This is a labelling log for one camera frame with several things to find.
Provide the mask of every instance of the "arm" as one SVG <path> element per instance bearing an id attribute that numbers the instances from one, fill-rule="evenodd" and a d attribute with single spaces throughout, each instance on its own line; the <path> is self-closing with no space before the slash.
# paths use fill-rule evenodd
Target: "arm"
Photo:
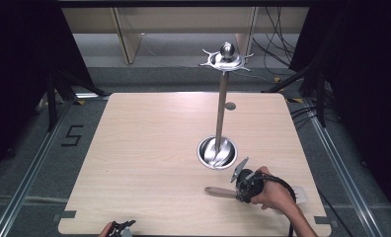
<path id="1" fill-rule="evenodd" d="M 271 174 L 269 169 L 265 166 L 261 167 L 260 171 L 265 174 Z M 288 190 L 281 184 L 272 181 L 264 181 L 263 191 L 259 195 L 252 197 L 251 203 L 261 203 L 263 205 L 262 210 L 265 210 L 268 207 L 280 210 L 287 216 L 288 220 L 290 220 L 294 231 L 296 231 L 298 236 L 317 236 L 304 217 L 301 209 L 290 196 Z"/>
<path id="2" fill-rule="evenodd" d="M 103 231 L 98 237 L 106 237 L 109 234 L 110 228 L 112 228 L 113 223 L 110 222 L 104 227 Z"/>

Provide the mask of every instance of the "aluminum rail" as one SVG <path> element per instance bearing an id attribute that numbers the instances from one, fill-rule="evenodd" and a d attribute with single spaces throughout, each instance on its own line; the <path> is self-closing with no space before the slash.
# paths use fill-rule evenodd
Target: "aluminum rail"
<path id="1" fill-rule="evenodd" d="M 305 98 L 303 101 L 305 102 L 304 106 L 306 108 L 313 106 L 310 99 Z M 312 124 L 315 127 L 316 132 L 318 133 L 319 138 L 325 147 L 325 150 L 328 152 L 329 158 L 334 165 L 334 168 L 341 180 L 341 183 L 344 186 L 344 189 L 346 190 L 347 196 L 352 202 L 352 206 L 354 207 L 365 232 L 368 236 L 383 236 L 383 232 L 380 226 L 377 224 L 372 211 L 366 204 L 364 198 L 355 185 L 355 182 L 353 181 L 349 170 L 344 164 L 344 161 L 341 158 L 341 155 L 332 141 L 327 129 L 320 125 L 319 121 L 312 112 L 309 112 L 309 115 L 311 116 Z"/>
<path id="2" fill-rule="evenodd" d="M 54 128 L 47 133 L 41 146 L 39 148 L 38 153 L 32 161 L 29 169 L 26 172 L 22 182 L 18 186 L 17 190 L 13 194 L 8 206 L 5 211 L 2 213 L 0 217 L 0 237 L 5 237 L 8 235 L 15 218 L 17 217 L 20 209 L 23 205 L 23 202 L 32 186 L 33 182 L 36 179 L 37 174 L 39 173 L 39 169 L 45 160 L 45 156 L 48 153 L 48 150 L 51 147 L 51 144 L 54 140 L 55 135 L 59 131 L 60 124 L 63 121 L 67 111 L 69 110 L 72 102 L 67 101 L 61 111 L 59 112 L 59 120 L 55 124 Z"/>

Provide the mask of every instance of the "gray floor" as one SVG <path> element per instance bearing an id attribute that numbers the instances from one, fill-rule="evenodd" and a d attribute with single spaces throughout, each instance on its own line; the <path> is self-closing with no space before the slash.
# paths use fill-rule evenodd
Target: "gray floor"
<path id="1" fill-rule="evenodd" d="M 75 38 L 96 86 L 108 92 L 218 91 L 220 73 L 197 66 L 206 62 L 206 54 L 201 49 L 218 51 L 224 41 L 235 41 L 232 35 L 144 35 L 134 63 L 126 65 L 122 61 L 117 36 L 76 35 Z M 255 38 L 262 45 L 266 45 L 265 36 L 259 35 Z M 286 40 L 295 45 L 297 36 L 286 36 Z M 273 48 L 272 51 L 287 60 L 281 50 Z M 264 59 L 264 54 L 257 46 L 253 45 L 252 52 L 255 55 L 247 64 L 252 72 L 232 73 L 230 91 L 259 93 L 273 86 L 275 77 L 282 80 L 287 77 L 279 73 L 292 73 L 269 56 Z M 299 98 L 297 89 L 300 84 L 301 80 L 281 93 L 287 99 Z M 69 106 L 65 103 L 58 106 L 60 111 L 67 106 L 67 113 L 56 131 L 8 236 L 60 236 L 56 217 L 67 203 L 106 103 L 105 100 L 87 100 L 84 105 Z M 292 112 L 304 108 L 302 103 L 287 103 L 287 106 Z M 384 236 L 391 236 L 389 201 L 369 171 L 360 164 L 360 156 L 345 128 L 338 122 L 337 115 L 330 109 L 325 110 L 325 113 L 327 130 L 357 189 L 374 214 Z M 353 236 L 367 236 L 309 116 L 304 114 L 293 122 L 316 186 L 335 208 Z M 0 216 L 46 137 L 47 118 L 44 106 L 36 117 L 31 118 L 14 144 L 16 156 L 1 162 Z M 74 138 L 66 137 L 71 125 L 83 125 L 72 130 L 74 134 L 81 135 L 81 138 L 77 146 L 62 146 L 74 142 Z M 331 236 L 348 236 L 346 229 L 336 221 L 337 218 L 328 204 L 324 201 L 323 204 L 334 222 Z"/>

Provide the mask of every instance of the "metal disc top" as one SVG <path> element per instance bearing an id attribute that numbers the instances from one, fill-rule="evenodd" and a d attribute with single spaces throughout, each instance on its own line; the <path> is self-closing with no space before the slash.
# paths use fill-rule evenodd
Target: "metal disc top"
<path id="1" fill-rule="evenodd" d="M 254 55 L 241 56 L 238 53 L 235 53 L 235 46 L 230 42 L 224 43 L 220 51 L 208 52 L 204 49 L 203 51 L 208 54 L 208 59 L 206 63 L 203 63 L 200 66 L 211 66 L 212 68 L 223 72 L 235 71 L 238 69 L 250 71 L 245 67 L 245 59 Z"/>

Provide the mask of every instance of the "wooden table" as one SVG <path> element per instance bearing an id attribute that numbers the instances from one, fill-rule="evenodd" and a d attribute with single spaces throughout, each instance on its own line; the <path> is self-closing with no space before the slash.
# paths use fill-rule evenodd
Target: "wooden table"
<path id="1" fill-rule="evenodd" d="M 267 165 L 308 201 L 299 206 L 321 236 L 330 225 L 299 138 L 280 94 L 228 93 L 236 110 L 226 111 L 223 136 L 235 142 L 238 158 L 211 170 L 196 148 L 214 135 L 217 93 L 113 94 L 108 101 L 65 210 L 63 234 L 97 234 L 109 221 L 136 220 L 133 235 L 286 236 L 289 222 L 274 210 L 237 199 L 212 197 L 204 187 L 234 189 L 234 168 Z"/>

